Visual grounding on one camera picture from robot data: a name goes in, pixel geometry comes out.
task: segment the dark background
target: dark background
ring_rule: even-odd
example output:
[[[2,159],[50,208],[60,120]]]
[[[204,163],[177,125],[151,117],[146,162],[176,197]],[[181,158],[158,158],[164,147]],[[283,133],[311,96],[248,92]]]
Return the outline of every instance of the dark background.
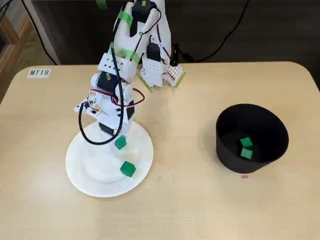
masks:
[[[62,64],[98,64],[122,0],[32,1]],[[196,59],[212,53],[246,0],[166,0],[172,43]],[[208,62],[292,61],[320,88],[320,1],[251,0],[239,28]]]

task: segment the wire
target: wire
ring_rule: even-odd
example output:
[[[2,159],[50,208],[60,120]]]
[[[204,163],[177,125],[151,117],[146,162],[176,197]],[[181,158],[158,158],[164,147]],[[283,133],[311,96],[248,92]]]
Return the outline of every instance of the wire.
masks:
[[[3,14],[2,14],[1,17],[0,17],[0,22],[1,22],[1,20],[5,17],[5,15],[6,15],[7,11],[8,11],[8,8],[9,8],[9,6],[10,6],[10,4],[11,4],[12,1],[13,1],[13,0],[8,0],[5,4],[3,4],[3,5],[0,7],[0,13],[3,11]]]
[[[45,44],[44,44],[44,42],[43,42],[43,40],[42,40],[42,38],[41,38],[41,35],[40,35],[40,33],[39,33],[39,30],[38,30],[38,28],[37,28],[37,25],[36,25],[34,19],[32,18],[31,14],[30,14],[30,12],[29,12],[29,9],[27,8],[27,6],[26,6],[26,4],[25,4],[25,1],[24,1],[24,0],[21,0],[21,3],[22,3],[24,9],[26,10],[26,12],[27,12],[28,15],[29,15],[29,18],[30,18],[30,20],[31,20],[31,22],[32,22],[32,24],[33,24],[33,26],[34,26],[34,29],[35,29],[35,31],[36,31],[36,34],[38,35],[38,37],[39,37],[39,39],[40,39],[40,42],[41,42],[41,45],[42,45],[42,48],[43,48],[45,54],[46,54],[46,55],[48,56],[48,58],[53,62],[54,65],[57,65],[56,61],[55,61],[55,60],[50,56],[50,54],[48,53],[48,51],[47,51],[47,49],[46,49],[46,47],[45,47]]]
[[[243,7],[243,10],[242,10],[242,13],[240,15],[240,18],[238,20],[238,22],[236,23],[236,25],[233,27],[233,29],[224,37],[224,39],[222,40],[222,43],[220,44],[220,46],[213,52],[211,53],[210,55],[208,56],[205,56],[203,58],[200,58],[199,60],[194,60],[194,58],[188,54],[188,53],[183,53],[179,48],[178,48],[178,51],[179,53],[183,56],[184,60],[186,60],[187,62],[189,63],[200,63],[200,62],[203,62],[205,60],[208,60],[210,58],[212,58],[214,55],[216,55],[220,49],[224,46],[224,44],[226,43],[227,39],[235,32],[235,30],[239,27],[242,19],[244,18],[244,15],[246,13],[246,10],[247,10],[247,7],[249,5],[249,2],[250,0],[247,0],[244,7]]]
[[[117,129],[115,135],[113,135],[112,137],[110,137],[106,141],[101,141],[101,142],[92,141],[86,136],[84,128],[82,126],[81,116],[82,116],[82,112],[83,112],[83,109],[84,109],[84,104],[85,104],[84,102],[81,103],[81,106],[80,106],[80,109],[79,109],[79,115],[78,115],[79,128],[80,128],[80,132],[81,132],[83,138],[88,143],[90,143],[92,145],[98,145],[98,146],[108,144],[108,143],[112,142],[113,140],[115,140],[119,136],[119,134],[121,132],[121,129],[122,129],[123,122],[124,122],[124,113],[125,113],[124,93],[123,93],[123,88],[122,88],[122,84],[121,84],[121,78],[120,78],[120,74],[119,74],[119,70],[118,70],[118,64],[117,64],[115,49],[114,49],[113,43],[111,43],[111,44],[112,44],[112,46],[111,46],[112,60],[113,60],[113,63],[114,63],[115,73],[116,73],[116,76],[117,76],[119,92],[120,92],[120,121],[119,121],[118,129]]]
[[[172,78],[173,81],[176,80],[176,79],[168,72],[168,70],[166,71],[166,73]]]
[[[138,90],[138,89],[136,89],[136,88],[133,88],[132,90],[133,90],[134,92],[138,92],[138,93],[142,96],[142,99],[141,99],[140,101],[137,101],[137,102],[133,103],[133,104],[124,105],[125,108],[130,108],[130,107],[136,106],[136,105],[142,103],[142,102],[145,100],[145,98],[146,98],[145,95],[144,95],[140,90]],[[118,100],[118,97],[117,97],[116,95],[110,94],[110,93],[107,93],[107,92],[104,92],[104,91],[100,91],[100,90],[98,90],[98,89],[91,89],[90,92],[96,92],[96,93],[100,93],[100,94],[103,94],[103,95],[105,95],[105,96],[108,96],[108,97],[111,98],[111,102],[112,102],[114,105],[120,107],[120,105],[118,104],[118,101],[119,101],[119,100]]]
[[[148,31],[145,31],[141,36],[149,33],[149,32],[154,28],[154,26],[157,25],[157,24],[159,23],[159,21],[161,20],[161,17],[162,17],[161,11],[160,11],[159,8],[157,8],[157,7],[154,7],[154,9],[156,9],[156,10],[160,13],[160,17],[159,17],[158,20],[150,27],[150,29],[149,29]]]
[[[136,88],[133,88],[132,90],[135,91],[135,92],[138,92],[142,96],[142,99],[140,101],[137,101],[137,102],[133,103],[133,104],[124,105],[125,108],[130,108],[130,107],[133,107],[133,106],[137,106],[137,105],[139,105],[140,103],[142,103],[145,100],[145,95],[140,90],[138,90]],[[111,98],[111,102],[114,105],[120,107],[120,105],[118,104],[118,98],[117,97],[116,98],[112,97]]]

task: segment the green tape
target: green tape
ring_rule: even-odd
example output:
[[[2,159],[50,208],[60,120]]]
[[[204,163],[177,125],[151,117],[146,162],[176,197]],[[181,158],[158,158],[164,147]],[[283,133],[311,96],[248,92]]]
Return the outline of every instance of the green tape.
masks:
[[[108,9],[107,0],[95,0],[98,9]]]
[[[119,51],[116,52],[116,56],[123,58],[123,59],[130,59],[132,57],[132,60],[138,65],[140,62],[140,56],[138,53],[130,51],[125,48],[121,48]]]
[[[181,84],[181,82],[182,82],[182,79],[185,78],[185,75],[186,75],[186,74],[187,74],[186,72],[183,73],[182,77],[180,78],[180,80],[178,81],[178,83],[175,85],[175,88],[177,88],[177,87],[180,86],[180,84]]]
[[[118,19],[126,21],[126,23],[129,25],[129,27],[131,26],[132,21],[133,21],[130,14],[126,13],[125,11],[119,12]]]
[[[141,80],[141,82],[143,83],[143,85],[145,85],[145,87],[149,90],[150,93],[152,93],[152,89],[151,87],[149,87],[149,85],[146,83],[146,81],[144,80],[144,78],[142,76],[140,76],[139,74],[137,74],[137,76],[139,77],[139,79]]]

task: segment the black cable on floor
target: black cable on floor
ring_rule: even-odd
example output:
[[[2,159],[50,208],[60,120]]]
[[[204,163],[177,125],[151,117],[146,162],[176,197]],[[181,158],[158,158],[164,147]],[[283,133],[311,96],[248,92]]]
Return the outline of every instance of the black cable on floor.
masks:
[[[43,50],[44,50],[45,54],[46,54],[46,55],[48,56],[48,58],[54,63],[54,65],[57,65],[56,61],[55,61],[55,60],[50,56],[50,54],[47,52],[47,49],[46,49],[46,47],[45,47],[44,42],[42,41],[42,38],[41,38],[41,35],[40,35],[39,30],[38,30],[38,28],[37,28],[37,25],[36,25],[34,19],[32,18],[31,14],[30,14],[30,12],[29,12],[26,4],[25,4],[25,1],[24,1],[24,0],[21,0],[21,3],[22,3],[24,9],[26,10],[26,12],[27,12],[28,15],[29,15],[29,18],[30,18],[30,20],[31,20],[31,22],[32,22],[32,24],[33,24],[33,26],[34,26],[34,29],[35,29],[35,31],[36,31],[36,34],[38,35],[38,37],[39,37],[39,39],[40,39],[40,42],[41,42],[41,45],[42,45],[42,47],[43,47]]]
[[[240,18],[238,20],[238,22],[236,23],[236,25],[233,27],[233,29],[224,37],[222,43],[220,44],[220,46],[213,52],[211,53],[210,55],[208,56],[205,56],[203,58],[200,58],[199,60],[195,60],[190,54],[188,53],[184,53],[182,52],[178,46],[176,46],[177,50],[179,51],[179,53],[182,55],[183,59],[186,60],[188,63],[200,63],[200,62],[203,62],[205,60],[208,60],[210,58],[212,58],[214,55],[216,55],[220,49],[224,46],[224,44],[226,43],[227,39],[237,30],[237,28],[239,27],[242,19],[244,18],[244,15],[246,13],[246,10],[247,10],[247,7],[249,5],[249,2],[250,0],[247,0],[244,7],[243,7],[243,10],[242,10],[242,13],[240,15]]]

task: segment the black cable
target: black cable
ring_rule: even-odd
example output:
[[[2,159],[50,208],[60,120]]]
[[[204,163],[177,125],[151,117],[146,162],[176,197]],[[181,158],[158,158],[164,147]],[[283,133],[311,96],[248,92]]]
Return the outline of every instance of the black cable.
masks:
[[[5,15],[6,15],[7,11],[8,11],[8,8],[9,8],[9,6],[10,6],[10,4],[11,4],[12,1],[13,1],[13,0],[8,0],[5,4],[3,4],[3,5],[0,7],[0,13],[3,11],[3,14],[2,14],[1,17],[0,17],[0,22],[1,22],[1,20],[5,17]]]
[[[235,30],[236,30],[236,29],[238,28],[238,26],[240,25],[242,19],[244,18],[245,13],[246,13],[246,9],[247,9],[247,7],[248,7],[248,5],[249,5],[249,2],[250,2],[250,0],[247,0],[247,1],[246,1],[246,3],[245,3],[245,5],[244,5],[244,7],[243,7],[243,10],[242,10],[242,13],[241,13],[241,15],[240,15],[240,18],[239,18],[238,22],[237,22],[236,25],[233,27],[233,29],[224,37],[224,39],[223,39],[222,43],[220,44],[220,46],[219,46],[213,53],[211,53],[210,55],[205,56],[205,57],[203,57],[203,58],[201,58],[201,59],[199,59],[199,60],[194,60],[194,58],[193,58],[190,54],[188,54],[188,53],[183,53],[183,52],[178,48],[178,49],[179,49],[178,51],[179,51],[179,53],[183,56],[184,60],[186,60],[188,63],[200,63],[200,62],[203,62],[203,61],[205,61],[205,60],[207,60],[207,59],[210,59],[210,58],[212,58],[214,55],[216,55],[216,54],[220,51],[220,49],[224,46],[224,44],[226,43],[227,39],[235,32]]]
[[[121,78],[120,78],[120,74],[119,74],[119,70],[118,70],[118,64],[117,64],[117,59],[116,59],[116,54],[115,54],[115,49],[113,46],[113,43],[111,43],[111,54],[112,54],[112,60],[114,63],[114,69],[116,72],[116,76],[117,76],[117,80],[118,80],[118,85],[119,85],[119,92],[120,92],[120,121],[119,121],[119,127],[118,130],[116,131],[115,135],[113,135],[112,137],[110,137],[108,140],[106,141],[102,141],[102,142],[95,142],[95,141],[91,141],[85,134],[84,128],[82,126],[82,121],[81,121],[81,116],[82,116],[82,112],[84,109],[84,102],[81,104],[80,109],[79,109],[79,115],[78,115],[78,123],[79,123],[79,128],[80,128],[80,132],[83,136],[83,138],[90,144],[93,145],[105,145],[110,143],[111,141],[113,141],[114,139],[116,139],[122,129],[122,125],[124,122],[124,114],[125,114],[125,101],[124,101],[124,93],[123,93],[123,88],[122,88],[122,84],[121,84]]]
[[[38,37],[39,37],[39,39],[40,39],[40,42],[41,42],[41,45],[42,45],[42,47],[43,47],[43,50],[44,50],[45,54],[46,54],[46,55],[48,56],[48,58],[53,62],[54,65],[57,65],[56,61],[55,61],[55,60],[50,56],[50,54],[47,52],[47,49],[46,49],[46,47],[45,47],[44,42],[42,41],[42,38],[41,38],[41,36],[40,36],[39,30],[38,30],[38,28],[37,28],[37,25],[36,25],[34,19],[32,18],[31,14],[30,14],[30,12],[29,12],[26,4],[25,4],[25,1],[24,1],[24,0],[21,0],[21,3],[22,3],[24,9],[26,10],[26,12],[27,12],[28,15],[29,15],[29,18],[30,18],[30,20],[31,20],[31,22],[32,22],[32,24],[33,24],[33,26],[34,26],[34,29],[35,29],[35,31],[36,31],[36,34],[38,35]]]

